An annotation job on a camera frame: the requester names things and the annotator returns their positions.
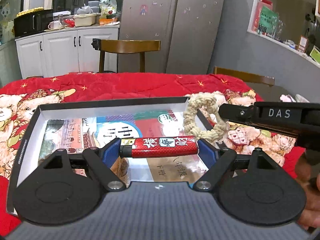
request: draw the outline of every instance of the refrigerator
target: refrigerator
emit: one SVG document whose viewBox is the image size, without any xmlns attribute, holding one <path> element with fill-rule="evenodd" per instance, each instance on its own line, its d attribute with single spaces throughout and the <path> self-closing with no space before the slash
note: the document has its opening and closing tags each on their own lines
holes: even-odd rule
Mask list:
<svg viewBox="0 0 320 240">
<path fill-rule="evenodd" d="M 223 0 L 123 0 L 120 40 L 161 40 L 146 72 L 206 74 Z M 139 54 L 119 54 L 119 72 L 138 72 Z"/>
</svg>

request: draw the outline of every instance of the blanket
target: blanket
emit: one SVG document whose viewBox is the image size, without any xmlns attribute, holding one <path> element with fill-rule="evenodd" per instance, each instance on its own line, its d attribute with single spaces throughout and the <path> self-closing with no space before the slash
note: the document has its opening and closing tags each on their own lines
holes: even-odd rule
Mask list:
<svg viewBox="0 0 320 240">
<path fill-rule="evenodd" d="M 5 236 L 20 223 L 5 212 L 6 191 L 21 138 L 37 106 L 118 98 L 180 97 L 199 92 L 214 92 L 219 104 L 249 106 L 262 100 L 242 80 L 213 74 L 70 73 L 19 80 L 0 89 L 0 235 Z M 255 147 L 262 147 L 292 177 L 295 177 L 294 165 L 303 152 L 302 148 L 294 147 L 294 138 L 235 123 L 230 123 L 224 142 L 239 154 L 250 154 Z"/>
</svg>

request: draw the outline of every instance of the gray ribbed panel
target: gray ribbed panel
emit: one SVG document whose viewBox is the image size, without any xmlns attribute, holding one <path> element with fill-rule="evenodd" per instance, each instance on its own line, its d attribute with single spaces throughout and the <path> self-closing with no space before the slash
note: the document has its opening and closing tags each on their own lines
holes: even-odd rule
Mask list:
<svg viewBox="0 0 320 240">
<path fill-rule="evenodd" d="M 92 214 L 72 224 L 40 227 L 22 223 L 8 240 L 304 240 L 309 234 L 296 223 L 259 228 L 241 223 L 218 206 L 209 193 L 185 182 L 133 182 L 106 195 Z"/>
</svg>

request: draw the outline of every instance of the cream scrunchie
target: cream scrunchie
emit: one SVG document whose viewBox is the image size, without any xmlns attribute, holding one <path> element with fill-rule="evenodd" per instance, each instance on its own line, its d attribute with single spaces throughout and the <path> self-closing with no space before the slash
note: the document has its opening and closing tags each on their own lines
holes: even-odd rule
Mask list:
<svg viewBox="0 0 320 240">
<path fill-rule="evenodd" d="M 209 114 L 214 114 L 217 118 L 216 125 L 210 131 L 201 131 L 196 125 L 196 113 L 202 106 L 205 106 L 207 112 Z M 206 139 L 211 144 L 222 139 L 227 132 L 227 124 L 221 119 L 218 110 L 217 100 L 213 94 L 199 93 L 193 95 L 188 102 L 187 109 L 183 112 L 185 133 L 194 135 L 198 140 L 200 138 Z"/>
</svg>

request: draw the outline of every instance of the human hand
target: human hand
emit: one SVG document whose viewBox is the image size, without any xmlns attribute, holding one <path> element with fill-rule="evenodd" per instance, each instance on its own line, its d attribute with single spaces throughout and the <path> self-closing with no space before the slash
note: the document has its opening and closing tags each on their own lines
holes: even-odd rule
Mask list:
<svg viewBox="0 0 320 240">
<path fill-rule="evenodd" d="M 316 190 L 308 182 L 311 178 L 311 169 L 311 165 L 303 154 L 295 166 L 295 172 L 298 176 L 296 181 L 302 186 L 307 196 L 305 209 L 298 220 L 298 223 L 305 229 L 320 227 L 320 174 L 316 178 L 318 188 Z"/>
</svg>

